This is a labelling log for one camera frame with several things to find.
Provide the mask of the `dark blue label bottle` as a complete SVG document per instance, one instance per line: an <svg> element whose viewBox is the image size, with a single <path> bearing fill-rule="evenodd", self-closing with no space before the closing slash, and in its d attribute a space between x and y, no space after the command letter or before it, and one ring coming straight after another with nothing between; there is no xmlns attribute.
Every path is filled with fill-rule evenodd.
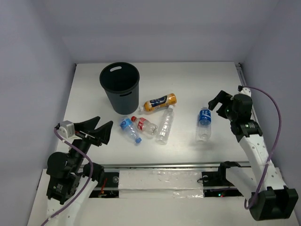
<svg viewBox="0 0 301 226"><path fill-rule="evenodd" d="M211 112L207 107L202 107L198 116L198 137L201 141L206 142L211 137Z"/></svg>

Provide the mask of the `light blue label water bottle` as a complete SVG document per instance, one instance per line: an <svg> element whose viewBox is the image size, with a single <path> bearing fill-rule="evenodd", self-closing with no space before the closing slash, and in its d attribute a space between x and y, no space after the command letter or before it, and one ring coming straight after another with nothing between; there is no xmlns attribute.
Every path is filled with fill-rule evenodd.
<svg viewBox="0 0 301 226"><path fill-rule="evenodd" d="M141 143L142 139L138 133L138 130L135 128L133 122L127 117L124 116L121 118L119 126L124 134L126 134L135 144Z"/></svg>

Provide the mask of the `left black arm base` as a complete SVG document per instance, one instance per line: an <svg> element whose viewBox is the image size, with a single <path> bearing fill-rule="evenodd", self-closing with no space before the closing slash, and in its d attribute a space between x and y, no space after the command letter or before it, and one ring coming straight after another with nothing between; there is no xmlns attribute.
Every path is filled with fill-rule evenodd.
<svg viewBox="0 0 301 226"><path fill-rule="evenodd" d="M91 171L91 166L89 163L84 165L83 168L83 175L89 176ZM105 172L104 172L104 167L100 164L93 163L93 172L91 176L92 181L97 181L97 187L101 187L103 185L103 182L105 180Z"/></svg>

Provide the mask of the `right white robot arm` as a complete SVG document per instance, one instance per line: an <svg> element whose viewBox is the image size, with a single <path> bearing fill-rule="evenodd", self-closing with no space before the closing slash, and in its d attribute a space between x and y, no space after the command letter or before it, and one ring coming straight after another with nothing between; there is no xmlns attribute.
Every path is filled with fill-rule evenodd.
<svg viewBox="0 0 301 226"><path fill-rule="evenodd" d="M221 104L217 114L230 121L230 128L244 150L254 178L249 177L237 162L222 162L216 173L220 184L232 184L245 198L244 208L256 221L287 219L299 199L293 188L288 188L278 175L267 151L262 130L252 120L251 91L239 86L239 93L232 96L225 91L208 103L209 110Z"/></svg>

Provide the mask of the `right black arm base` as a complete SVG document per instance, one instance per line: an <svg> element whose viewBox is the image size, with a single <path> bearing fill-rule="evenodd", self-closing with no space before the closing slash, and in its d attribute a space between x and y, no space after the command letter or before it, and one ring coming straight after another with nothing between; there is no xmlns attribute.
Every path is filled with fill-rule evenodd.
<svg viewBox="0 0 301 226"><path fill-rule="evenodd" d="M204 187L225 186L231 187L233 184L226 179L226 169L231 167L240 167L241 165L234 161L225 161L220 163L217 171L203 171L201 181Z"/></svg>

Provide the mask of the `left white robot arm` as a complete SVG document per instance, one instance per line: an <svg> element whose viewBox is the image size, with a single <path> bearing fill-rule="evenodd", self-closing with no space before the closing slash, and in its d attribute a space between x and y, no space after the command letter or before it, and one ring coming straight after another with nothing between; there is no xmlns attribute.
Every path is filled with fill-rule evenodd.
<svg viewBox="0 0 301 226"><path fill-rule="evenodd" d="M68 152L54 152L47 161L47 213L44 226L77 226L93 190L106 183L104 167L94 163L87 153L91 146L107 145L113 121L97 127L100 117L73 123L63 121L54 134Z"/></svg>

